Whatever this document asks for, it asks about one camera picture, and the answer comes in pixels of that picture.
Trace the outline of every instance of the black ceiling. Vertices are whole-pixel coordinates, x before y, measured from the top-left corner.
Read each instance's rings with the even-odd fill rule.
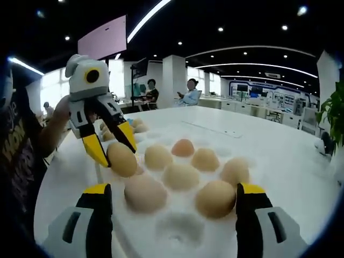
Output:
[[[23,1],[15,12],[16,20],[20,22],[12,30],[12,54],[44,73],[63,67],[69,57],[77,52],[79,38],[121,15],[127,15],[129,35],[158,2]],[[140,60],[143,57],[154,59],[153,55],[156,54],[156,59],[161,60],[170,54],[187,57],[232,46],[281,46],[305,51],[316,57],[281,49],[248,48],[197,55],[188,61],[194,67],[219,63],[266,63],[317,75],[317,59],[324,48],[330,53],[342,53],[343,44],[338,40],[342,31],[342,9],[338,2],[172,0],[140,30],[121,57],[125,60]],[[297,11],[302,5],[308,7],[308,12],[299,17]],[[37,10],[45,18],[39,18]],[[281,29],[283,24],[288,25],[287,31]],[[223,27],[224,31],[218,32],[218,27]],[[65,41],[66,35],[71,37],[70,41]],[[177,44],[179,41],[183,42],[182,46]],[[219,71],[220,75],[237,75],[237,70],[245,76],[258,76],[258,71],[278,73],[285,75],[284,79],[289,82],[303,85],[306,81],[306,91],[319,92],[316,78],[286,69],[221,66],[206,70]]]

